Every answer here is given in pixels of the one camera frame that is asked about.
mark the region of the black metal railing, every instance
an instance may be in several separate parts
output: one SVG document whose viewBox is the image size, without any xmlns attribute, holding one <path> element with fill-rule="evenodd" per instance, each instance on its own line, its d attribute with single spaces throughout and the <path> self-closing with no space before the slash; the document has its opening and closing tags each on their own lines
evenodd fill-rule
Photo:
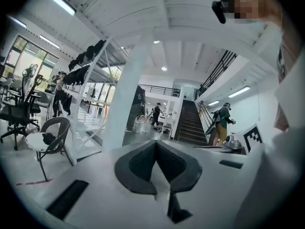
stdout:
<svg viewBox="0 0 305 229">
<path fill-rule="evenodd" d="M 212 71 L 208 79 L 203 83 L 203 85 L 196 91 L 197 99 L 201 94 L 203 94 L 218 78 L 221 76 L 230 64 L 237 57 L 237 54 L 231 51 L 226 50 L 215 69 Z"/>
<path fill-rule="evenodd" d="M 180 96 L 180 89 L 176 89 L 176 88 L 167 88 L 161 86 L 151 86 L 151 85 L 142 85 L 142 84 L 139 84 L 139 86 L 148 93 L 162 94 L 173 97 Z"/>
</svg>

